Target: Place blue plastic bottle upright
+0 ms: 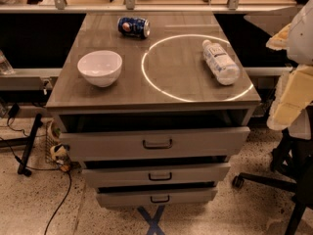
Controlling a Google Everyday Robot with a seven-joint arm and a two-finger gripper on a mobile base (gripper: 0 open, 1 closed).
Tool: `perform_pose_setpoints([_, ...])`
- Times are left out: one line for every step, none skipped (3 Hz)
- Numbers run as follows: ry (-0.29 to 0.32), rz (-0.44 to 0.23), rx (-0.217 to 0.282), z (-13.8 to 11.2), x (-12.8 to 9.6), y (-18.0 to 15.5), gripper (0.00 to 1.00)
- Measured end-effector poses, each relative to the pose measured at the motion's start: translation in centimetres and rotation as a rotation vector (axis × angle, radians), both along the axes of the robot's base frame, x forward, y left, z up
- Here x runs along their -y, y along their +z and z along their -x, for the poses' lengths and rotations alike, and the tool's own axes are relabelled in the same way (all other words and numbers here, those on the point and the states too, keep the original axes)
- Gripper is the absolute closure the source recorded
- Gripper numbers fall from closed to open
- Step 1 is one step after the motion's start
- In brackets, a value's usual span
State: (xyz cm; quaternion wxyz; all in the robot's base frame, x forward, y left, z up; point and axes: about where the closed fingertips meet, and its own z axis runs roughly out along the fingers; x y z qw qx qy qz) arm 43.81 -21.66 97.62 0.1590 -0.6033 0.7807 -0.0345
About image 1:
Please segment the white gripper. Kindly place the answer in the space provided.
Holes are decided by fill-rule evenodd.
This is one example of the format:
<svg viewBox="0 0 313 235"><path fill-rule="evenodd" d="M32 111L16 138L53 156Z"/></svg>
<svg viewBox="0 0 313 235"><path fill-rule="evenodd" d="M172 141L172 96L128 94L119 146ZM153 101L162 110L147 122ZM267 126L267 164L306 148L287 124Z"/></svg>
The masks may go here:
<svg viewBox="0 0 313 235"><path fill-rule="evenodd" d="M271 105L267 126L273 130L290 127L301 112L313 101L313 0L309 0L291 24L270 37L266 47L286 50L297 68L284 72L277 83L275 100Z"/></svg>

